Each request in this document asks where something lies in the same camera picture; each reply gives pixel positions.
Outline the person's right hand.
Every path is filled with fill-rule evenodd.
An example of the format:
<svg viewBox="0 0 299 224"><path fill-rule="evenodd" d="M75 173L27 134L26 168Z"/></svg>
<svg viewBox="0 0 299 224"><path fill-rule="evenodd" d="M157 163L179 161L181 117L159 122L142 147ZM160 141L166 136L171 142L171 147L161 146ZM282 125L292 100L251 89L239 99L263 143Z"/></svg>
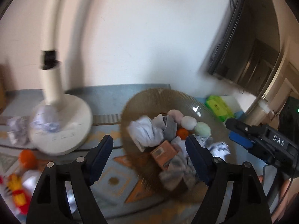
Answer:
<svg viewBox="0 0 299 224"><path fill-rule="evenodd" d="M268 198L267 201L270 202L271 222L277 223L286 213L290 203L289 192L293 189L293 179L278 174L275 176L260 175L258 179Z"/></svg>

